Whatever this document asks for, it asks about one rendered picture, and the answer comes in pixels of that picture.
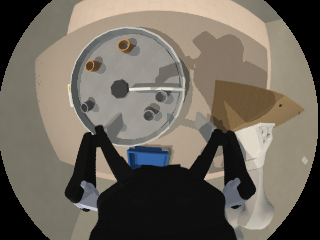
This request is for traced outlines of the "blue open crate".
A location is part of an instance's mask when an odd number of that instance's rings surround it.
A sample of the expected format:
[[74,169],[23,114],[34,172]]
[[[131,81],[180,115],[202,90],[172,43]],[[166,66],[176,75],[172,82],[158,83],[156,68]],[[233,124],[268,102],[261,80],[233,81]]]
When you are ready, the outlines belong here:
[[140,168],[141,165],[167,166],[169,153],[166,147],[133,146],[128,148],[128,164],[133,170]]

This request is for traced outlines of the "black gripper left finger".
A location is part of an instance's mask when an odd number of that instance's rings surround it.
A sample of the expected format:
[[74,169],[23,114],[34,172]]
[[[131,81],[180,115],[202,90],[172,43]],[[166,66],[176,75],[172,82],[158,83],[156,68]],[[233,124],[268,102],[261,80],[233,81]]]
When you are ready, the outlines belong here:
[[116,175],[116,180],[119,180],[134,203],[144,204],[150,199],[148,185],[133,171],[112,144],[123,126],[122,113],[117,113],[104,127],[103,125],[96,126],[96,134],[92,135],[91,132],[86,132],[83,135],[74,172],[65,189],[65,196],[85,212],[98,211],[99,192],[96,189],[97,147],[101,147],[113,175]]

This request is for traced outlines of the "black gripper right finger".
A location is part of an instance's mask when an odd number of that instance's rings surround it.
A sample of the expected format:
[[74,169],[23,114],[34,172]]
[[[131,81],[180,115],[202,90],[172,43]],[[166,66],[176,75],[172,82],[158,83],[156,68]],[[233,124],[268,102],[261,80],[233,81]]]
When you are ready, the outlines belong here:
[[235,133],[231,130],[223,133],[200,112],[196,112],[195,126],[207,145],[188,172],[176,184],[174,199],[179,203],[187,203],[193,198],[211,166],[219,145],[223,147],[224,188],[222,193],[226,200],[225,208],[237,209],[255,194],[256,187],[247,172]]

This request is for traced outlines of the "bronze bushing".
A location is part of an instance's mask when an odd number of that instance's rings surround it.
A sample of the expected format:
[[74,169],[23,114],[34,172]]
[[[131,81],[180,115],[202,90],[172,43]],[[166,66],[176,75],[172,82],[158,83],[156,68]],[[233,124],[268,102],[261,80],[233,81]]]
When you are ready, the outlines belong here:
[[[92,68],[92,65],[93,65],[93,68]],[[92,61],[92,60],[89,60],[86,65],[85,65],[85,68],[87,71],[89,72],[95,72],[95,71],[98,71],[99,68],[100,68],[100,64],[98,61]]]
[[[128,47],[124,50],[121,50],[125,44],[129,44]],[[123,39],[119,41],[117,46],[118,46],[118,49],[121,50],[123,53],[129,53],[132,51],[132,48],[133,48],[132,44],[127,39]]]

